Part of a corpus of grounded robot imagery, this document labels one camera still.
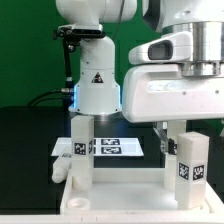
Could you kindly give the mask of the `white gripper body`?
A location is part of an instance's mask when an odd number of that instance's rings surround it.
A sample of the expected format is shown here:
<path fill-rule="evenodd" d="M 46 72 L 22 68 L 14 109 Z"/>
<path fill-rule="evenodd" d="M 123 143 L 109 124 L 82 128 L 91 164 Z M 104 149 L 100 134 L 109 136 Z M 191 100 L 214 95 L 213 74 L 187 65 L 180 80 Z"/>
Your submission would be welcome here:
<path fill-rule="evenodd" d="M 224 118 L 224 78 L 182 77 L 177 64 L 134 67 L 124 79 L 122 113 L 132 123 Z"/>

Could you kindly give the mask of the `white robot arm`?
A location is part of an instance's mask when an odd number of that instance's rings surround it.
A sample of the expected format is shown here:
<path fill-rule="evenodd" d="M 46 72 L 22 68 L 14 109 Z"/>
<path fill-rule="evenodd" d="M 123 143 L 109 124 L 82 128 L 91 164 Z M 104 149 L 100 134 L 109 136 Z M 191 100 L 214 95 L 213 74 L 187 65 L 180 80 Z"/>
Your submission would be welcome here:
<path fill-rule="evenodd" d="M 224 0 L 56 0 L 80 52 L 72 111 L 130 122 L 224 118 Z"/>

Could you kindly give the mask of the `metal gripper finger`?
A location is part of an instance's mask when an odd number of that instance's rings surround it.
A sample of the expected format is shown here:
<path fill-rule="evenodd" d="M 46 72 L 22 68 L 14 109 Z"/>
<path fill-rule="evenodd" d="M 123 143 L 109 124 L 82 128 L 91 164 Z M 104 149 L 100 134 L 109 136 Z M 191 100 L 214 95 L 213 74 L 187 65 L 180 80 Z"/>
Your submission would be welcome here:
<path fill-rule="evenodd" d="M 153 129 L 160 140 L 161 152 L 175 155 L 177 144 L 172 138 L 168 137 L 168 123 L 164 121 L 154 122 Z"/>

